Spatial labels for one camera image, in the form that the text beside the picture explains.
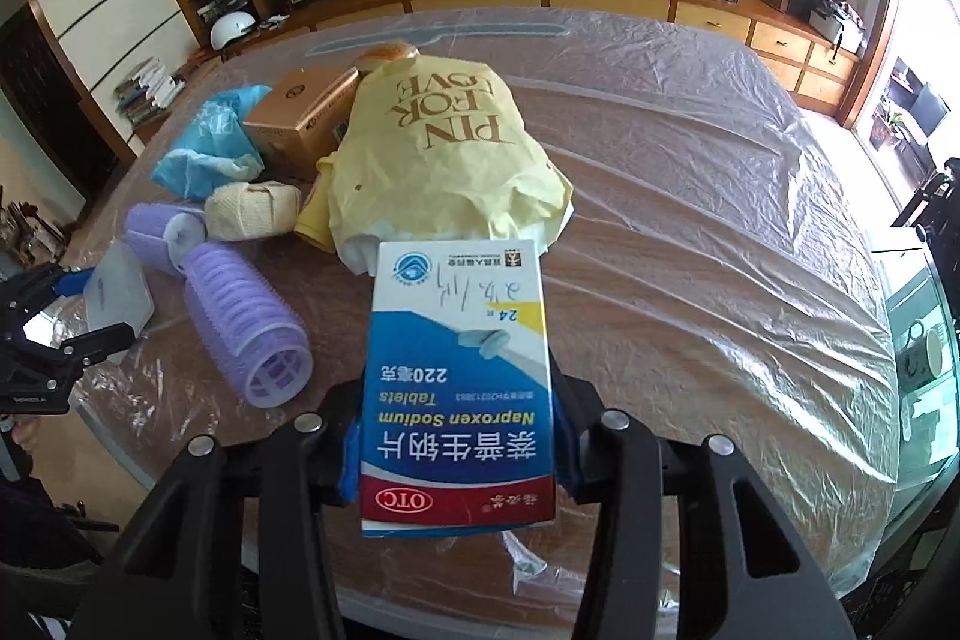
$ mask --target dark doorway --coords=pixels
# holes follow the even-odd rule
[[[0,88],[74,188],[88,200],[98,196],[119,159],[80,109],[29,6],[0,25]]]

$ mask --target metal bolt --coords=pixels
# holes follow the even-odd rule
[[[614,432],[622,432],[630,426],[630,416],[623,410],[604,410],[600,416],[600,423]]]
[[[707,440],[707,445],[717,456],[730,456],[736,450],[733,448],[733,441],[729,437],[724,437],[723,434],[714,434]]]
[[[317,413],[304,413],[298,415],[294,421],[294,429],[301,434],[310,434],[310,432],[319,432],[323,426],[323,418]]]
[[[213,437],[208,437],[206,434],[194,437],[186,449],[190,456],[208,456],[213,451]]]

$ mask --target brown box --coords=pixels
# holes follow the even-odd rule
[[[317,161],[337,149],[360,76],[351,66],[297,68],[243,122],[268,170],[312,182]]]

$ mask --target clear plastic table cover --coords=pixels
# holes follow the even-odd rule
[[[261,47],[189,92],[67,263],[96,263],[133,204],[174,200],[149,175],[205,97],[275,83],[294,67],[348,64],[371,41],[397,38],[490,64],[573,182],[576,212],[542,258],[547,330],[563,371],[593,381],[607,405],[656,434],[728,434],[835,590],[858,585],[898,458],[880,281],[800,111],[727,37],[599,12],[503,8],[368,20]],[[154,318],[122,365],[86,372],[76,401],[153,479],[190,437],[264,437],[364,364],[370,278],[294,236],[240,247],[304,319],[313,377],[282,408],[243,404],[200,345],[182,281],[148,271]],[[83,305],[71,302],[58,331],[81,330]],[[669,632],[679,551],[675,504],[666,510]],[[421,623],[424,635],[474,627],[500,637],[569,631],[596,518],[563,497],[549,527],[421,541],[365,540],[355,509],[325,515],[336,581],[354,605],[381,623],[405,616],[407,632]]]

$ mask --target stack of books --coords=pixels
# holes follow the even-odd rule
[[[136,128],[165,113],[185,84],[171,77],[160,60],[148,58],[117,85],[117,109]]]

